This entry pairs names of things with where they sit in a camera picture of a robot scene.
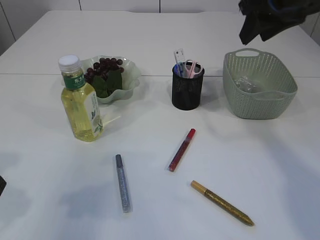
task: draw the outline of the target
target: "gold pen cap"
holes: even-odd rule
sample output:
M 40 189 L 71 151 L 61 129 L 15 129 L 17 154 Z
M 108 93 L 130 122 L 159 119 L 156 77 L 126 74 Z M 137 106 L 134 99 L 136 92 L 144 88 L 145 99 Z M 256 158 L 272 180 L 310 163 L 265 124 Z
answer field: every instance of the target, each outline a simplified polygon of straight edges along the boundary
M 202 195 L 205 194 L 205 192 L 207 191 L 207 188 L 205 188 L 200 183 L 198 183 L 194 180 L 191 182 L 191 187 L 193 187 L 195 190 L 197 190 Z

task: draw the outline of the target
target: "white wall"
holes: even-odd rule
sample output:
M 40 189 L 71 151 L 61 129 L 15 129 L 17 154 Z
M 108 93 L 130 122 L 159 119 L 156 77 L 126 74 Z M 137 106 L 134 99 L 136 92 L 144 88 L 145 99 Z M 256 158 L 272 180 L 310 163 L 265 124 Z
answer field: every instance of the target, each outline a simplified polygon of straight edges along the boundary
M 240 0 L 161 0 L 161 13 L 239 12 Z
M 317 19 L 317 22 L 315 24 L 315 28 L 311 37 L 317 44 L 320 45 L 320 17 L 318 17 Z
M 82 10 L 159 13 L 159 0 L 80 0 Z
M 50 10 L 102 10 L 149 13 L 239 12 L 240 0 L 0 0 L 0 54 Z M 9 21 L 14 37 L 11 34 Z M 319 14 L 308 16 L 301 27 L 320 44 Z
M 0 5 L 0 55 L 15 42 L 10 30 L 5 13 Z
M 50 10 L 80 10 L 78 0 L 1 0 L 16 39 Z
M 301 28 L 309 35 L 311 36 L 313 30 L 314 30 L 314 27 L 315 27 L 315 24 L 318 20 L 318 17 L 319 17 L 319 13 L 315 13 L 315 14 L 312 14 L 312 15 L 309 15 L 306 17 L 306 20 L 303 24 L 301 24 Z

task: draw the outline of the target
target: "pen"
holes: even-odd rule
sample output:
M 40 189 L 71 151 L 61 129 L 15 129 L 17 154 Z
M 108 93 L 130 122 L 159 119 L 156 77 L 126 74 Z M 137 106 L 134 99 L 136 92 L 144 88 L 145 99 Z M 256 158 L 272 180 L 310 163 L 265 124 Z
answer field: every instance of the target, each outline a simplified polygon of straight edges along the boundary
M 126 180 L 126 175 L 125 175 L 125 170 L 124 170 L 124 165 L 122 163 L 121 155 L 120 154 L 116 155 L 115 160 L 116 160 L 116 172 L 118 174 L 118 181 L 119 181 L 122 210 L 124 213 L 128 213 L 131 210 L 131 204 L 130 204 L 127 180 Z
M 185 140 L 181 144 L 179 150 L 176 152 L 174 158 L 172 159 L 172 161 L 169 165 L 168 169 L 170 172 L 173 172 L 176 169 L 176 167 L 177 167 L 178 163 L 180 162 L 182 156 L 184 155 L 187 147 L 189 146 L 191 139 L 195 135 L 195 132 L 196 132 L 196 130 L 194 128 L 191 128 L 191 130 L 189 131 L 188 135 L 186 136 Z
M 191 186 L 197 190 L 199 193 L 203 194 L 207 199 L 217 204 L 220 208 L 227 211 L 229 214 L 234 216 L 236 219 L 240 220 L 244 224 L 248 226 L 255 225 L 254 222 L 248 217 L 246 214 L 244 214 L 242 211 L 237 209 L 236 207 L 232 206 L 230 203 L 228 203 L 226 200 L 222 199 L 209 189 L 202 186 L 200 183 L 196 181 L 191 182 Z

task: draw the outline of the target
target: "basket handle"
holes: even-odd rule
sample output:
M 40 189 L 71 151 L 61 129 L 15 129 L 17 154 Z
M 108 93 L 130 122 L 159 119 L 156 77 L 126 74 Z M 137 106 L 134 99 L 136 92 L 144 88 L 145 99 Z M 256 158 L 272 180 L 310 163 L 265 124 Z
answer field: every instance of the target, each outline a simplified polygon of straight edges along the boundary
M 260 54 L 264 53 L 263 51 L 260 51 L 260 50 L 254 49 L 254 48 L 242 48 L 242 49 L 239 49 L 237 51 L 232 52 L 232 54 L 236 55 L 237 53 L 241 53 L 241 52 L 245 52 L 245 51 L 256 52 L 256 53 L 258 53 L 257 56 L 259 56 Z
M 278 91 L 265 91 L 254 93 L 252 97 L 259 101 L 279 101 L 285 99 L 286 95 Z

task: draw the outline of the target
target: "bottle label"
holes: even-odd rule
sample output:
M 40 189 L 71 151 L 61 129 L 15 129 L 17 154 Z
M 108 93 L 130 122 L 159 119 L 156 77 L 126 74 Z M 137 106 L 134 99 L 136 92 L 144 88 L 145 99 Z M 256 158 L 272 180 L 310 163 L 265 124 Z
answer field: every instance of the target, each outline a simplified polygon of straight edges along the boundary
M 102 124 L 97 95 L 95 91 L 93 91 L 86 97 L 84 101 L 84 107 L 91 122 L 93 135 L 96 137 L 99 133 L 102 132 L 104 127 Z
M 80 76 L 76 76 L 76 77 L 64 76 L 63 80 L 65 83 L 65 87 L 67 89 L 71 89 L 71 90 L 79 89 L 86 84 L 85 76 L 83 74 L 81 74 Z

